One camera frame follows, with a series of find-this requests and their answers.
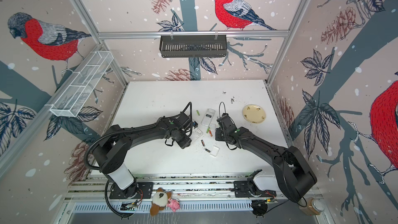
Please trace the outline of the white red remote control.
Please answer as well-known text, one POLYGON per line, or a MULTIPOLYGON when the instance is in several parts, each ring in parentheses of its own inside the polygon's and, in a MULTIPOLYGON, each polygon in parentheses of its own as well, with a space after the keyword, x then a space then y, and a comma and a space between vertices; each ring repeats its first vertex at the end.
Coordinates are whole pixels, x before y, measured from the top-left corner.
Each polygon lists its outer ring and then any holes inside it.
POLYGON ((203 116, 201 125, 203 125, 205 127, 209 127, 215 113, 216 113, 216 111, 214 109, 208 108, 203 116))

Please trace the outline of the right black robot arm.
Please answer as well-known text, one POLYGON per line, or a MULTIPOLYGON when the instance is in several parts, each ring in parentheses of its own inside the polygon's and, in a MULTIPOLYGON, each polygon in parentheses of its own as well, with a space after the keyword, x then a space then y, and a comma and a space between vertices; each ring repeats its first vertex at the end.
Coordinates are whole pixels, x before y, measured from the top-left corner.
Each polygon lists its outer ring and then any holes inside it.
POLYGON ((222 114, 217 122, 216 140, 249 151, 270 164, 279 189, 290 201, 299 203, 317 183, 315 173, 296 147, 278 146, 254 135, 247 128, 238 128, 227 113, 222 114))

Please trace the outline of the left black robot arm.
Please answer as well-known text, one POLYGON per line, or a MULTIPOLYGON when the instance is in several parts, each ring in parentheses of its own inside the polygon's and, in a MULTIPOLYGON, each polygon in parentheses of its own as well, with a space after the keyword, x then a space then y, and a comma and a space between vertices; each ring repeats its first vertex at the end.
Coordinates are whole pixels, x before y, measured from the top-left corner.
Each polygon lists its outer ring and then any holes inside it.
POLYGON ((127 152, 138 145, 154 140, 171 139, 181 149, 191 145, 193 133, 192 103, 177 115, 160 117, 155 123, 135 128, 111 126, 107 132, 89 146, 84 154, 84 164, 90 170, 97 170, 114 183, 122 193, 122 198, 128 199, 138 192, 136 178, 126 167, 124 160, 127 152))

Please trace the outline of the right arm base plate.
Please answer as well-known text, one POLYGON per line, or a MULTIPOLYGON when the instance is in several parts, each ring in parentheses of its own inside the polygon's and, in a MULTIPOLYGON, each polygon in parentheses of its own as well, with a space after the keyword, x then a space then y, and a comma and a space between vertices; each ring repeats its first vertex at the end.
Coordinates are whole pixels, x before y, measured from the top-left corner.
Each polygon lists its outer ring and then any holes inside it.
POLYGON ((233 192, 236 198, 275 198, 276 191, 260 190, 254 183, 249 181, 234 181, 233 192))

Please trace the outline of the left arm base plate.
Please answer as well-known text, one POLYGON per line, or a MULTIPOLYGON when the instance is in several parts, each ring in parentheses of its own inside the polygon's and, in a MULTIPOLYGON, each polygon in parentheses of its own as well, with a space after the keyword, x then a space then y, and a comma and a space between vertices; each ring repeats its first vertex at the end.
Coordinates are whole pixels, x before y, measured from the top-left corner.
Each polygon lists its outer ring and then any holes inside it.
POLYGON ((134 182, 125 190, 121 190, 116 183, 113 183, 110 188, 110 199, 150 199, 153 186, 153 182, 134 182))

